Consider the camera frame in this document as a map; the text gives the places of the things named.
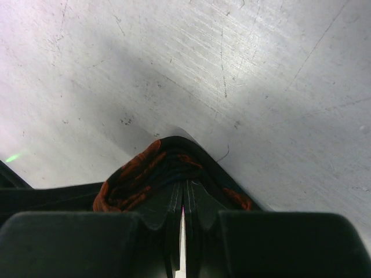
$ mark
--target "scratch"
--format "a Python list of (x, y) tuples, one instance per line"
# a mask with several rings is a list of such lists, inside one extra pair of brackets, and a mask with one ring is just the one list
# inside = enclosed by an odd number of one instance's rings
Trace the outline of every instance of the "scratch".
[(56, 52), (55, 50), (52, 50), (52, 49), (46, 49), (46, 48), (41, 47), (41, 46), (39, 46), (39, 47), (40, 47), (41, 49), (45, 50), (45, 51)]
[(101, 60), (101, 62), (99, 62), (99, 63), (97, 63), (97, 64), (94, 64), (94, 65), (92, 65), (91, 67), (89, 67), (89, 68), (93, 68), (93, 67), (96, 67), (97, 65), (100, 65), (101, 63), (103, 63), (103, 62), (105, 62), (105, 60)]
[(256, 15), (255, 15), (254, 23), (253, 23), (253, 25), (251, 26), (251, 31), (250, 31), (250, 34), (249, 34), (248, 38), (250, 38), (251, 34), (253, 33), (254, 26), (255, 26), (255, 23), (256, 23), (257, 16), (259, 15), (259, 12), (260, 12), (260, 6), (259, 6), (259, 8), (258, 8), (258, 10), (257, 10)]
[(218, 115), (218, 113), (219, 113), (218, 111), (215, 112), (215, 117), (214, 117), (214, 120), (213, 120), (213, 121), (214, 121), (214, 125), (213, 125), (213, 128), (212, 128), (211, 131), (210, 131), (210, 134), (213, 133), (214, 126), (215, 126), (215, 120), (216, 120), (216, 116)]
[(290, 82), (290, 84), (287, 86), (285, 92), (291, 87), (292, 83), (294, 83), (294, 81), (296, 80), (297, 76), (299, 75), (300, 71), (303, 69), (305, 63), (308, 61), (308, 59), (311, 57), (313, 51), (317, 48), (317, 46), (319, 45), (319, 43), (321, 42), (321, 40), (324, 38), (324, 36), (326, 35), (327, 31), (331, 28), (332, 24), (335, 22), (335, 20), (339, 17), (339, 15), (341, 14), (341, 12), (343, 11), (343, 9), (345, 8), (345, 6), (349, 3), (349, 0), (347, 0), (344, 5), (341, 7), (340, 11), (337, 13), (337, 15), (335, 16), (335, 18), (331, 21), (330, 25), (328, 26), (328, 28), (325, 30), (325, 32), (323, 33), (323, 35), (320, 37), (320, 39), (318, 40), (318, 42), (315, 44), (314, 48), (312, 49), (312, 51), (309, 52), (309, 55), (308, 57), (304, 60), (304, 62), (302, 63), (301, 67), (299, 68), (299, 70), (297, 71), (296, 75), (294, 76), (294, 78), (292, 79), (292, 81)]
[[(223, 32), (224, 28), (221, 29), (221, 40), (220, 40), (220, 66), (221, 71), (224, 71), (223, 66)], [(223, 85), (224, 85), (224, 97), (227, 98), (227, 82), (225, 81), (225, 74), (223, 73)]]
[(225, 75), (223, 74), (223, 83), (224, 83), (224, 97), (227, 98), (227, 83), (225, 82)]
[(238, 75), (239, 75), (239, 73), (241, 72), (242, 62), (243, 62), (243, 58), (241, 58), (241, 63), (239, 63), (239, 67), (238, 67), (238, 70), (237, 70), (237, 76), (236, 76), (236, 79), (238, 78)]
[(221, 59), (221, 62), (223, 62), (223, 32), (224, 32), (224, 28), (221, 29), (221, 40), (220, 40), (220, 59)]
[(123, 29), (121, 28), (121, 26), (120, 26), (120, 24), (119, 24), (119, 23), (121, 22), (121, 19), (119, 19), (119, 18), (118, 18), (117, 16), (115, 16), (115, 15), (114, 15), (114, 17), (116, 17), (116, 23), (117, 23), (118, 28), (120, 28), (122, 35), (123, 35), (123, 36), (126, 36), (125, 32), (123, 31)]
[(229, 143), (227, 144), (227, 147), (228, 147), (228, 151), (227, 151), (227, 153), (221, 158), (221, 159), (218, 159), (216, 162), (220, 162), (220, 161), (222, 161), (224, 158), (226, 158), (227, 157), (227, 155), (230, 153), (230, 145), (229, 145)]
[(110, 158), (108, 158), (108, 157), (106, 157), (106, 156), (104, 156), (104, 155), (99, 155), (101, 158), (107, 158), (107, 159), (110, 159)]
[(164, 76), (163, 74), (160, 74), (162, 77), (166, 78), (168, 81), (174, 83), (176, 86), (178, 86), (179, 88), (185, 90), (188, 94), (192, 94), (189, 90), (187, 90), (185, 87), (179, 85), (178, 83), (176, 83), (174, 80), (171, 80), (170, 78), (168, 78), (167, 76)]
[(305, 116), (313, 116), (317, 113), (321, 113), (321, 112), (324, 112), (324, 111), (332, 111), (332, 110), (335, 110), (335, 109), (339, 109), (339, 108), (344, 108), (344, 107), (347, 107), (347, 106), (351, 106), (351, 105), (356, 105), (358, 103), (364, 103), (366, 101), (370, 101), (371, 100), (371, 97), (366, 97), (366, 98), (362, 98), (360, 100), (355, 100), (355, 101), (349, 101), (347, 103), (344, 103), (344, 104), (340, 104), (340, 105), (336, 105), (336, 106), (331, 106), (331, 107), (326, 107), (322, 110), (317, 110), (317, 111), (314, 111), (312, 113), (309, 113), (309, 114), (305, 114)]
[(66, 4), (64, 4), (64, 10), (62, 12), (63, 17), (62, 17), (62, 22), (60, 24), (60, 30), (62, 30), (62, 26), (63, 26), (63, 22), (64, 22), (64, 16), (66, 15), (67, 4), (68, 4), (68, 0), (66, 0)]

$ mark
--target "gray metal surface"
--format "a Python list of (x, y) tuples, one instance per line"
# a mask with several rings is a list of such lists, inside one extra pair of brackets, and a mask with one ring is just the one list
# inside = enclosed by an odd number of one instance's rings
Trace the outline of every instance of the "gray metal surface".
[(368, 0), (0, 0), (0, 159), (95, 182), (185, 130), (273, 210), (371, 238)]

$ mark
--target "green light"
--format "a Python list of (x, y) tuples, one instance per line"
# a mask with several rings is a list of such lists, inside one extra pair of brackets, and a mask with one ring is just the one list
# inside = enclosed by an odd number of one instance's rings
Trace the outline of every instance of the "green light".
[(20, 153), (17, 153), (16, 155), (13, 155), (13, 156), (11, 156), (10, 158), (6, 159), (5, 162), (6, 162), (6, 163), (12, 162), (13, 160), (19, 158), (20, 155), (21, 155)]

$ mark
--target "scratched metal surface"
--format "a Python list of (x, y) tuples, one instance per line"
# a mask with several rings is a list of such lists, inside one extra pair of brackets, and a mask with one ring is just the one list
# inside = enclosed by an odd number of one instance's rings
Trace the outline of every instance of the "scratched metal surface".
[(368, 0), (0, 0), (0, 158), (36, 188), (187, 132), (267, 208), (371, 237)]

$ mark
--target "metal floor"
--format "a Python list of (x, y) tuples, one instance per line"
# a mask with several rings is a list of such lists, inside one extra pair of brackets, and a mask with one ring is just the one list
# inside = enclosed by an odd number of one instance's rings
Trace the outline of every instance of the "metal floor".
[(0, 159), (105, 180), (189, 134), (266, 208), (371, 246), (369, 0), (0, 0)]

